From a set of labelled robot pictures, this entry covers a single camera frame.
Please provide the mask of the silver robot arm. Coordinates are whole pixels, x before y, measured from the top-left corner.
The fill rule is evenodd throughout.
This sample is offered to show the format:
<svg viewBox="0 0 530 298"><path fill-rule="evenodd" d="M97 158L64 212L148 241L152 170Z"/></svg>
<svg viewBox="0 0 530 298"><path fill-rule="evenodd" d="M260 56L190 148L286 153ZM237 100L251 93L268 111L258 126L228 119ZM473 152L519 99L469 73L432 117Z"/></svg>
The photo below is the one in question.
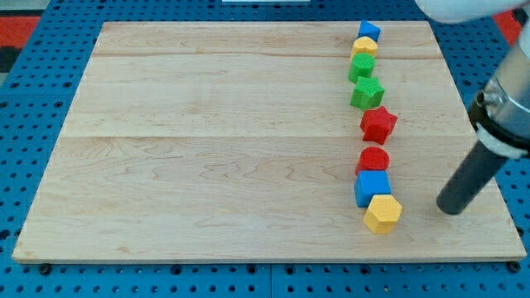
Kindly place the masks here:
<svg viewBox="0 0 530 298"><path fill-rule="evenodd" d="M460 23L490 17L514 8L529 9L524 0L416 0L431 19ZM495 132L478 126L478 138L492 152L511 159L529 154L529 25L523 26L518 41L483 89L478 105L486 111Z"/></svg>

